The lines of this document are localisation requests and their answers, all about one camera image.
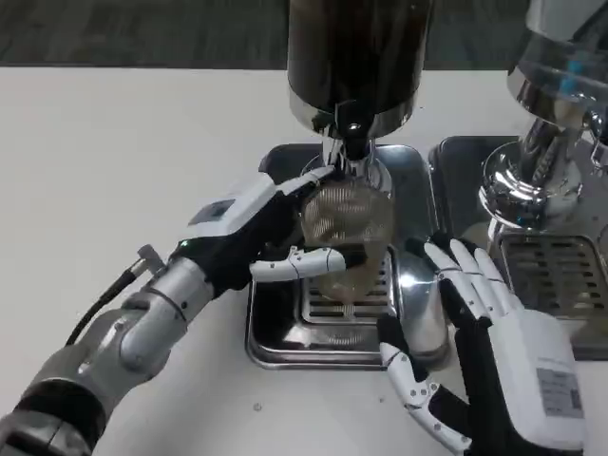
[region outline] metal robotic arm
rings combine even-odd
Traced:
[[[246,191],[203,207],[166,264],[142,248],[0,420],[0,456],[91,454],[114,408],[161,371],[208,302],[252,279],[293,280],[362,264],[362,245],[293,247],[286,258],[264,258],[294,231],[302,199],[333,174],[327,166],[279,186],[260,174]],[[120,309],[96,317],[79,339],[95,313],[146,271],[152,279]]]

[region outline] robot finger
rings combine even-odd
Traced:
[[[445,244],[445,237],[443,235],[433,235],[432,240],[436,240],[441,244]],[[479,319],[482,316],[487,316],[487,310],[485,309],[484,303],[480,299],[475,287],[469,280],[468,276],[463,273],[460,265],[456,262],[452,256],[452,252],[449,249],[449,243],[447,244],[447,250],[440,248],[432,242],[421,243],[416,239],[410,239],[408,241],[407,249],[409,252],[417,255],[424,259],[433,271],[438,275],[441,281],[447,280],[451,282],[455,288],[454,296],[450,296],[446,301],[447,305],[453,309],[455,305],[461,305],[463,309],[460,309],[454,314],[458,314],[464,317],[470,316],[474,319]]]
[[[503,314],[508,314],[513,310],[513,297],[506,283],[504,283],[503,276],[496,268],[494,261],[483,249],[477,249],[475,251],[475,259],[479,264],[480,270],[487,278],[487,281],[494,291],[494,295],[497,297],[499,305],[502,308]]]
[[[503,316],[503,309],[499,303],[498,297],[495,296],[489,280],[482,273],[480,266],[473,255],[458,239],[452,239],[449,246],[452,254],[463,269],[463,273],[467,275],[473,288],[475,288],[490,319],[495,321]]]
[[[283,195],[302,200],[308,197],[321,183],[335,175],[333,165],[315,168],[297,178],[285,180],[277,189]]]
[[[363,244],[322,247],[311,251],[292,247],[287,258],[279,261],[256,261],[249,267],[256,282],[281,282],[323,276],[364,264],[368,259]]]
[[[382,363],[390,382],[411,417],[453,454],[471,446],[468,406],[451,391],[433,382],[428,371],[409,356],[401,324],[385,315],[376,325]]]

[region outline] drip tray grate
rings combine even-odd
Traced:
[[[571,318],[608,316],[608,286],[592,242],[580,236],[501,238],[513,290],[529,308]]]
[[[387,252],[371,291],[361,300],[346,305],[323,296],[316,280],[304,280],[302,318],[313,324],[375,325],[383,314],[396,314],[392,282],[392,262]]]

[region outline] white robotic hand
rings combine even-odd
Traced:
[[[409,247],[440,280],[469,402],[428,378],[409,358],[399,322],[385,317],[380,350],[412,417],[454,454],[582,454],[580,390],[561,323],[527,310],[483,249],[441,236]]]
[[[363,264],[367,255],[362,244],[276,249],[295,231],[301,203],[323,182],[339,178],[336,175],[333,166],[323,166],[276,185],[259,173],[243,191],[200,209],[173,257],[194,261],[216,296],[240,290],[252,280],[296,280]]]

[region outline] stainless steel tray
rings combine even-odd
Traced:
[[[282,145],[269,153],[260,170],[282,182],[298,176],[320,153],[317,144]],[[308,281],[254,284],[246,349],[263,367],[380,369],[374,323],[384,312],[397,315],[406,329],[428,328],[410,334],[418,359],[433,363],[445,357],[447,329],[431,290],[433,273],[405,252],[408,238],[426,238],[437,230],[427,166],[418,152],[404,145],[378,146],[376,156],[390,172],[397,208],[394,237],[376,289],[358,309],[346,309],[325,302]]]

